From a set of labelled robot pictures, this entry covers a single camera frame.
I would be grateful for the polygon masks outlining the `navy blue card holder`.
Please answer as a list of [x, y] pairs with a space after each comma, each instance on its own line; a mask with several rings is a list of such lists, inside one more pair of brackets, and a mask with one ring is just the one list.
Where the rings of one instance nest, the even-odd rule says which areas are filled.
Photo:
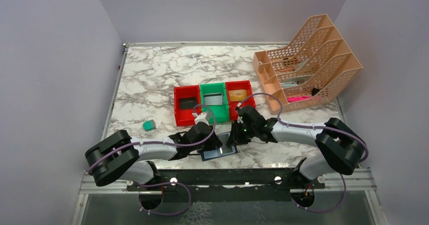
[[221, 146], [220, 148], [215, 149], [215, 150], [211, 150], [211, 151], [200, 151], [199, 150], [197, 153], [201, 156], [202, 161], [208, 161], [208, 160], [213, 160], [213, 159], [237, 154], [238, 149], [237, 149], [236, 145], [231, 145], [229, 147], [222, 147]]

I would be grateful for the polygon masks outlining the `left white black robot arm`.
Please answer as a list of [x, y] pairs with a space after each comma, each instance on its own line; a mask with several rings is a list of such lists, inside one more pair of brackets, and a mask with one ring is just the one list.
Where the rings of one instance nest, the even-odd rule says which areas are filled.
[[119, 130], [85, 152], [87, 172], [98, 187], [122, 179], [152, 190], [159, 183], [153, 160], [179, 160], [193, 151], [213, 151], [222, 145], [215, 128], [204, 122], [164, 139], [133, 139], [126, 130]]

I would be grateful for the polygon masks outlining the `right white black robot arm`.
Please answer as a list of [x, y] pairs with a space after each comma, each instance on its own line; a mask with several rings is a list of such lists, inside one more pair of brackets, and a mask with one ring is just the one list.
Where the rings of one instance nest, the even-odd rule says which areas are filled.
[[337, 172], [351, 175], [368, 157], [366, 144], [344, 122], [330, 118], [322, 124], [293, 123], [279, 117], [265, 119], [254, 107], [236, 108], [232, 121], [231, 145], [248, 144], [252, 138], [263, 143], [292, 142], [317, 147], [320, 154], [303, 158], [294, 168], [292, 182], [304, 188], [319, 176]]

